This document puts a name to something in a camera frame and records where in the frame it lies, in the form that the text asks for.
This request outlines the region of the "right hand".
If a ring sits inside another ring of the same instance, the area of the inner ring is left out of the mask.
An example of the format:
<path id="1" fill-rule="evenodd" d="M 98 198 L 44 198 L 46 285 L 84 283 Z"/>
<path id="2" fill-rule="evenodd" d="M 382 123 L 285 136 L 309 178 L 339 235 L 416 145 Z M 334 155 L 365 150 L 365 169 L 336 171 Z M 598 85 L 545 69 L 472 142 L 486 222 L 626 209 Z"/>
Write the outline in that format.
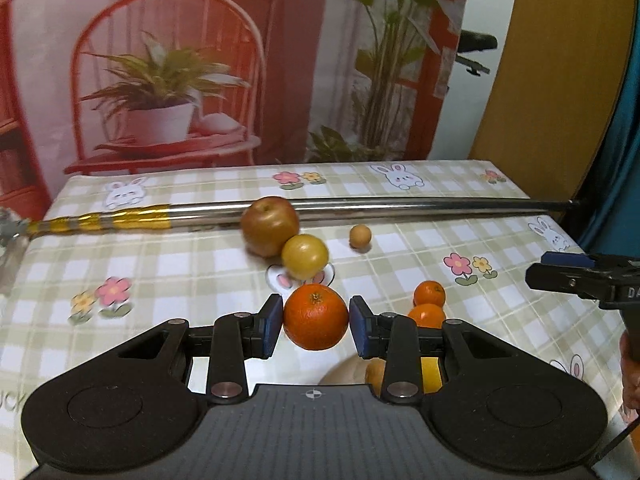
<path id="1" fill-rule="evenodd" d="M 640 366 L 631 356 L 629 335 L 623 332 L 620 337 L 620 371 L 623 382 L 623 401 L 626 408 L 640 408 Z"/>

